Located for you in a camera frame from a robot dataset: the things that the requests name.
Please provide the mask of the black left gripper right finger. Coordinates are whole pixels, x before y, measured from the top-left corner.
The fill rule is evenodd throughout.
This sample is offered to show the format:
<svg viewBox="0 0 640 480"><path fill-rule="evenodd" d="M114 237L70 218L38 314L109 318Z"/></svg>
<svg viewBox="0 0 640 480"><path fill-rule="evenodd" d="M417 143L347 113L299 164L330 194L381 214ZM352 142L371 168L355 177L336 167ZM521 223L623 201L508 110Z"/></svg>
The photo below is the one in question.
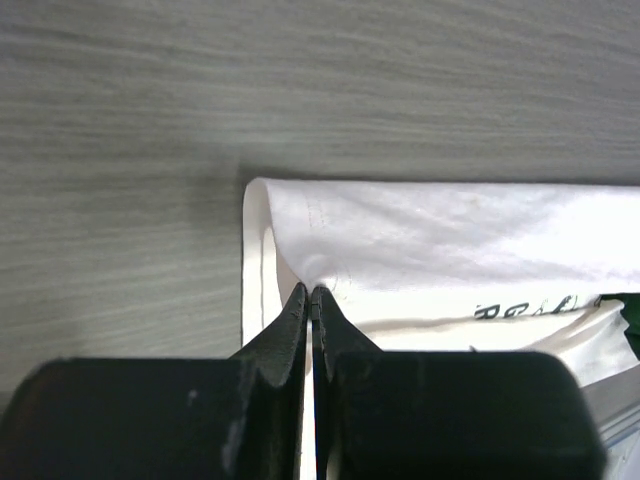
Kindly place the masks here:
<svg viewBox="0 0 640 480"><path fill-rule="evenodd" d="M321 479L599 479L574 377L539 352L385 351L332 293L310 299Z"/></svg>

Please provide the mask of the white and green raglan shirt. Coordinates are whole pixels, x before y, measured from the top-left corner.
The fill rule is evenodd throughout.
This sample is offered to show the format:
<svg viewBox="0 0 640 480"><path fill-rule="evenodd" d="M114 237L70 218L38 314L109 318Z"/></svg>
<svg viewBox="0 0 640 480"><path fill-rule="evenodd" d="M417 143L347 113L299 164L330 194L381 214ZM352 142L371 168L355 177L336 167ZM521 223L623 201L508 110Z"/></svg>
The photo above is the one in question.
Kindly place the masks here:
<svg viewBox="0 0 640 480"><path fill-rule="evenodd" d="M639 192L258 178L243 201L242 338L326 286L388 350L536 350L581 386L639 374Z"/></svg>

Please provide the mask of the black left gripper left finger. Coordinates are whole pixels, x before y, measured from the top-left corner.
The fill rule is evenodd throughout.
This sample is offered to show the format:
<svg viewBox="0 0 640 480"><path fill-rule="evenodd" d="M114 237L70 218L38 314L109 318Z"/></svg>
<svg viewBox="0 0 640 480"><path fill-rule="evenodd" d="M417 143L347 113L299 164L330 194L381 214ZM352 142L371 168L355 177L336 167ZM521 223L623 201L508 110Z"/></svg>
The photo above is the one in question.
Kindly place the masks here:
<svg viewBox="0 0 640 480"><path fill-rule="evenodd" d="M295 479L307 291L226 359L69 358L15 390L5 479Z"/></svg>

